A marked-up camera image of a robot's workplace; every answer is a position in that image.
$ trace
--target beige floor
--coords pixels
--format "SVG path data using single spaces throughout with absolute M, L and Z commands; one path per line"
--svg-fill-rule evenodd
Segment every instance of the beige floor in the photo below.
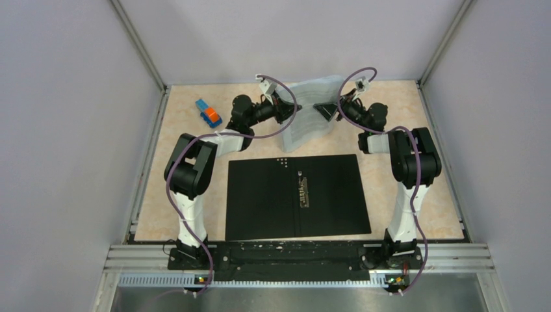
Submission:
M 351 84 L 344 91 L 347 92 L 352 87 Z M 225 125 L 229 121 L 231 102 L 239 94 L 247 94 L 258 101 L 261 93 L 257 84 L 172 87 L 138 220 L 135 236 L 137 241 L 165 241 L 177 237 L 178 217 L 166 199 L 162 174 L 181 133 L 200 135 L 212 132 L 199 117 L 195 101 L 203 98 L 222 116 Z M 361 99 L 366 106 L 374 102 L 389 106 L 386 129 L 395 125 L 404 125 L 410 129 L 428 126 L 414 81 L 375 81 Z M 278 125 L 275 121 L 268 120 L 253 128 L 257 135 L 261 135 L 274 132 Z M 279 149 L 279 138 L 267 138 L 254 140 L 246 151 L 217 159 L 204 202 L 205 227 L 209 240 L 222 241 L 225 236 L 228 161 L 350 153 L 357 154 L 358 157 L 372 233 L 321 239 L 382 239 L 392 218 L 396 181 L 392 176 L 388 155 L 364 155 L 358 150 L 357 134 L 360 132 L 343 120 L 335 125 L 330 134 L 312 140 L 292 153 L 285 154 Z M 445 172 L 435 179 L 425 197 L 420 225 L 429 239 L 462 239 L 463 232 L 444 174 Z

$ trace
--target white wall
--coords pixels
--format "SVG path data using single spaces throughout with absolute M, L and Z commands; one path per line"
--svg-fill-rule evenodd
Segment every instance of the white wall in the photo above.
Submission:
M 474 237 L 513 311 L 549 311 L 551 2 L 478 1 L 428 86 Z
M 461 0 L 123 0 L 167 84 L 418 79 Z
M 88 311 L 160 92 L 108 1 L 0 1 L 0 311 Z

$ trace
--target purple cable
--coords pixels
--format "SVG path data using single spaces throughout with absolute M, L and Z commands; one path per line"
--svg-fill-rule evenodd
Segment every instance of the purple cable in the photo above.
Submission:
M 371 133 L 375 133 L 377 135 L 382 135 L 382 134 L 385 134 L 385 133 L 389 133 L 391 131 L 394 131 L 394 130 L 403 130 L 407 136 L 409 137 L 409 140 L 413 143 L 415 142 L 415 138 L 413 137 L 413 134 L 411 133 L 410 130 L 408 130 L 408 128 L 404 127 L 404 126 L 397 126 L 397 127 L 394 127 L 392 128 L 391 130 L 389 131 L 384 131 L 384 132 L 381 132 L 381 131 L 375 131 L 375 130 L 372 130 L 372 129 L 369 129 L 369 128 L 366 128 L 366 127 L 363 127 L 357 123 L 355 123 L 354 121 L 352 121 L 349 117 L 347 117 L 344 112 L 342 111 L 342 108 L 340 107 L 340 93 L 342 92 L 342 89 L 344 89 L 344 85 L 354 76 L 356 76 L 358 73 L 361 73 L 361 72 L 364 72 L 366 70 L 372 70 L 374 73 L 373 73 L 373 76 L 368 80 L 368 82 L 371 82 L 373 81 L 373 79 L 375 79 L 375 76 L 377 75 L 377 69 L 375 69 L 375 67 L 364 67 L 364 68 L 360 68 L 359 70 L 353 72 L 352 74 L 350 74 L 350 76 L 348 76 L 344 82 L 342 83 L 342 85 L 340 86 L 340 89 L 339 89 L 339 93 L 337 94 L 337 108 L 339 109 L 339 112 L 340 112 L 340 115 L 346 119 L 346 121 L 350 122 L 351 124 L 353 124 L 354 126 L 364 130 L 364 131 L 368 131 L 368 132 L 371 132 Z M 421 229 L 421 225 L 419 224 L 419 220 L 417 218 L 417 215 L 416 215 L 416 211 L 415 211 L 415 207 L 413 205 L 413 201 L 415 199 L 415 196 L 417 196 L 417 192 L 419 191 L 419 186 L 421 185 L 421 159 L 419 157 L 419 149 L 417 148 L 417 144 L 411 144 L 412 147 L 413 147 L 413 152 L 415 153 L 415 164 L 417 165 L 417 168 L 419 168 L 419 170 L 417 170 L 417 177 L 416 177 L 416 181 L 415 181 L 415 188 L 413 189 L 413 194 L 411 196 L 411 199 L 409 200 L 409 205 L 411 206 L 411 212 L 413 213 L 413 220 L 415 221 L 415 226 L 417 227 L 417 229 L 419 230 L 419 233 L 421 234 L 421 236 L 423 237 L 423 244 L 425 246 L 425 256 L 423 258 L 423 262 L 421 263 L 421 267 L 419 268 L 419 272 L 417 273 L 417 275 L 413 278 L 413 281 L 411 281 L 411 283 L 409 284 L 409 286 L 407 286 L 406 289 L 404 289 L 402 291 L 402 294 L 405 294 L 407 293 L 410 288 L 417 282 L 417 280 L 419 279 L 419 277 L 421 276 L 421 273 L 423 272 L 423 270 L 425 269 L 425 265 L 427 264 L 427 256 L 428 256 L 428 253 L 429 253 L 429 246 L 428 246 L 428 242 L 427 242 L 427 237 L 425 236 L 425 233 L 423 232 L 423 230 Z
M 296 112 L 298 110 L 298 104 L 296 102 L 296 97 L 294 96 L 294 94 L 292 93 L 292 91 L 286 86 L 284 85 L 281 81 L 277 80 L 277 79 L 274 79 L 270 76 L 266 76 L 266 75 L 258 75 L 258 77 L 260 78 L 263 78 L 263 79 L 268 79 L 268 80 L 271 80 L 275 83 L 277 83 L 278 85 L 282 86 L 287 92 L 289 92 L 289 94 L 291 95 L 291 97 L 293 98 L 293 104 L 294 104 L 294 109 L 293 109 L 293 113 L 291 115 L 291 118 L 290 120 L 287 122 L 287 124 L 285 124 L 280 130 L 274 132 L 274 133 L 270 133 L 269 135 L 259 135 L 259 136 L 253 136 L 253 135 L 243 135 L 241 133 L 227 133 L 227 132 L 223 132 L 223 133 L 209 133 L 209 134 L 206 134 L 206 135 L 200 135 L 200 136 L 197 136 L 196 138 L 194 138 L 193 140 L 191 140 L 191 142 L 184 148 L 184 150 L 180 153 L 180 155 L 178 156 L 178 158 L 176 159 L 176 161 L 174 162 L 174 165 L 172 166 L 172 168 L 170 168 L 170 171 L 168 172 L 168 175 L 166 176 L 166 195 L 168 197 L 168 201 L 170 202 L 170 204 L 172 205 L 172 207 L 174 208 L 174 210 L 176 210 L 176 213 L 178 213 L 178 215 L 180 216 L 180 218 L 183 220 L 184 222 L 184 226 L 186 227 L 186 229 L 188 230 L 188 232 L 193 236 L 194 239 L 196 239 L 199 244 L 201 245 L 201 247 L 205 250 L 205 252 L 207 253 L 207 257 L 209 258 L 209 264 L 210 264 L 210 267 L 209 267 L 209 277 L 207 278 L 207 281 L 205 282 L 205 286 L 197 292 L 197 295 L 200 295 L 202 294 L 204 291 L 207 290 L 207 286 L 211 283 L 212 281 L 212 270 L 214 268 L 214 262 L 212 261 L 212 255 L 211 253 L 209 252 L 209 249 L 207 248 L 207 246 L 205 245 L 205 243 L 203 243 L 203 241 L 191 230 L 191 228 L 189 227 L 187 221 L 186 221 L 186 218 L 184 217 L 184 214 L 180 211 L 180 209 L 178 209 L 178 206 L 176 205 L 176 203 L 174 202 L 174 200 L 172 199 L 172 196 L 170 196 L 170 181 L 172 180 L 172 175 L 174 174 L 174 170 L 176 169 L 176 167 L 178 167 L 178 164 L 180 164 L 180 162 L 182 161 L 182 159 L 184 158 L 184 155 L 186 155 L 187 151 L 191 148 L 191 146 L 193 146 L 193 144 L 195 144 L 195 142 L 197 142 L 198 140 L 201 140 L 202 138 L 208 138 L 208 137 L 217 137 L 218 135 L 233 135 L 233 136 L 236 136 L 236 137 L 244 137 L 244 138 L 269 138 L 269 137 L 273 137 L 275 135 L 278 135 L 280 134 L 281 132 L 283 132 L 290 124 L 291 122 L 293 121 L 295 115 L 296 115 Z

